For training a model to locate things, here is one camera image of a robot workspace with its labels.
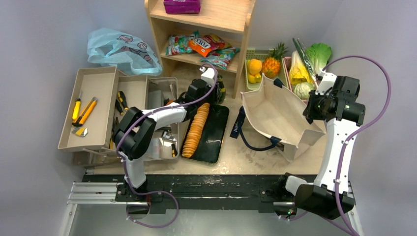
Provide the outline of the green bottle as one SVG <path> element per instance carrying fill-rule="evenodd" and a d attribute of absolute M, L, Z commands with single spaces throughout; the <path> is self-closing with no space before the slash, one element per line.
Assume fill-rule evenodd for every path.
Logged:
<path fill-rule="evenodd" d="M 226 89 L 223 83 L 223 76 L 222 75 L 218 75 L 217 76 L 217 100 L 216 103 L 217 104 L 222 104 L 225 100 L 225 96 L 226 96 Z"/>

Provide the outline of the green round cabbage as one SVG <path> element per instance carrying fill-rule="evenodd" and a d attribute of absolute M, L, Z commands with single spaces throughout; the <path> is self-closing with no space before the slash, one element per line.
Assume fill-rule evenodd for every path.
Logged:
<path fill-rule="evenodd" d="M 301 100 L 308 100 L 310 97 L 310 91 L 314 89 L 315 87 L 311 83 L 303 82 L 295 85 L 293 93 Z"/>

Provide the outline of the yellow white napa cabbage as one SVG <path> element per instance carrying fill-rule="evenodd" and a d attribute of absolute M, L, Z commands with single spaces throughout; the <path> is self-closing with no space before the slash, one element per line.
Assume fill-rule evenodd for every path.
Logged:
<path fill-rule="evenodd" d="M 314 84 L 313 79 L 310 77 L 310 74 L 303 63 L 303 60 L 297 51 L 293 51 L 291 55 L 289 79 L 290 84 L 293 86 L 300 83 L 310 83 L 312 85 Z"/>

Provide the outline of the green lettuce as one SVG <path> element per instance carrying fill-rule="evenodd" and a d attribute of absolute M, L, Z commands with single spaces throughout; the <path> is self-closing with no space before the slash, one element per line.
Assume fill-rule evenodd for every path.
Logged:
<path fill-rule="evenodd" d="M 305 49 L 305 52 L 315 75 L 322 72 L 332 55 L 331 47 L 324 43 L 312 44 Z"/>

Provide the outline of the orange fruit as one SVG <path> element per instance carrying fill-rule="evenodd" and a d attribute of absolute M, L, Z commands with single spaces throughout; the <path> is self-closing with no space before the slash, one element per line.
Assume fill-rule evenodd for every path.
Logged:
<path fill-rule="evenodd" d="M 258 59 L 250 59 L 246 63 L 247 70 L 251 75 L 257 75 L 261 72 L 263 63 Z"/>

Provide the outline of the orange snack packet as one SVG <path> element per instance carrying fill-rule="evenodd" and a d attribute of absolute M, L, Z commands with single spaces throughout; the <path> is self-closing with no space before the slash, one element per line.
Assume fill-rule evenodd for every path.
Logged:
<path fill-rule="evenodd" d="M 216 34 L 207 34 L 191 39 L 188 46 L 201 56 L 207 57 L 212 51 L 230 48 L 232 45 Z"/>

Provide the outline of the beige canvas tote bag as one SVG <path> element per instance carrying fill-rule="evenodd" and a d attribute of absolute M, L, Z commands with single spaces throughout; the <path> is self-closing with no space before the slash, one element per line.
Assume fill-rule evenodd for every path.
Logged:
<path fill-rule="evenodd" d="M 242 126 L 247 120 L 270 142 L 266 147 L 254 147 L 244 141 L 251 150 L 279 148 L 284 158 L 292 162 L 326 134 L 316 123 L 306 120 L 306 104 L 279 79 L 263 77 L 257 90 L 243 92 L 241 98 L 242 106 L 230 136 L 243 136 Z"/>

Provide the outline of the green scallion bunch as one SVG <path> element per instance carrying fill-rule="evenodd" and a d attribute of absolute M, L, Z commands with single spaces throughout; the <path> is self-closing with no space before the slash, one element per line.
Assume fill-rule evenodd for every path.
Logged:
<path fill-rule="evenodd" d="M 301 57 L 301 59 L 303 60 L 303 63 L 306 67 L 306 69 L 308 70 L 310 77 L 313 79 L 314 84 L 313 86 L 316 87 L 317 86 L 317 81 L 316 81 L 316 77 L 314 75 L 313 69 L 311 67 L 311 63 L 302 47 L 302 44 L 300 43 L 300 41 L 298 39 L 292 38 L 292 41 L 294 43 L 295 49 L 298 52 L 299 56 Z"/>

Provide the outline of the pineapple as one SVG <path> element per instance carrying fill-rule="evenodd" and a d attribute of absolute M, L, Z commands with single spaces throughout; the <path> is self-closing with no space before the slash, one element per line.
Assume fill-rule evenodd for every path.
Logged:
<path fill-rule="evenodd" d="M 270 79 L 277 76 L 281 69 L 281 61 L 287 52 L 285 44 L 280 42 L 264 60 L 261 72 Z"/>

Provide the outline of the light blue plastic grocery bag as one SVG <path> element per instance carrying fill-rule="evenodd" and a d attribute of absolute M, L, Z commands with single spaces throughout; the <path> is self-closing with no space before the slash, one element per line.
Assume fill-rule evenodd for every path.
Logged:
<path fill-rule="evenodd" d="M 101 28 L 88 35 L 88 62 L 116 66 L 127 75 L 158 76 L 158 56 L 142 39 L 114 29 Z"/>

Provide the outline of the purple snack bag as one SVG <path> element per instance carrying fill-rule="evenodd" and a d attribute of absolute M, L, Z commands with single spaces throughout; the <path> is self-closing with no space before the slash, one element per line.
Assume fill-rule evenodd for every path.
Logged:
<path fill-rule="evenodd" d="M 199 14 L 200 0 L 164 0 L 163 5 L 167 14 Z"/>

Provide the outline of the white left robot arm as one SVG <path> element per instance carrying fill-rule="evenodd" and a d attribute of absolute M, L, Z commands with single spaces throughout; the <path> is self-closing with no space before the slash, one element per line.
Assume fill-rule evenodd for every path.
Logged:
<path fill-rule="evenodd" d="M 217 99 L 217 82 L 208 83 L 194 79 L 179 98 L 165 106 L 140 110 L 128 109 L 119 125 L 114 129 L 112 141 L 117 155 L 122 158 L 125 181 L 129 185 L 127 194 L 134 201 L 145 198 L 147 191 L 143 156 L 149 148 L 153 134 L 164 126 L 187 121 L 194 117 L 198 107 L 213 103 Z"/>

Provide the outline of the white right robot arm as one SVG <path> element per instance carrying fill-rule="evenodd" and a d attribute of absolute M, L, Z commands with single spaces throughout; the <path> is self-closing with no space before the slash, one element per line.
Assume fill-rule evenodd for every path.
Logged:
<path fill-rule="evenodd" d="M 321 168 L 313 183 L 290 173 L 276 187 L 277 196 L 288 200 L 294 196 L 295 207 L 334 220 L 350 211 L 354 198 L 348 195 L 348 172 L 355 131 L 363 124 L 365 105 L 357 103 L 359 80 L 323 72 L 316 90 L 311 91 L 303 115 L 309 123 L 326 123 L 327 143 Z"/>

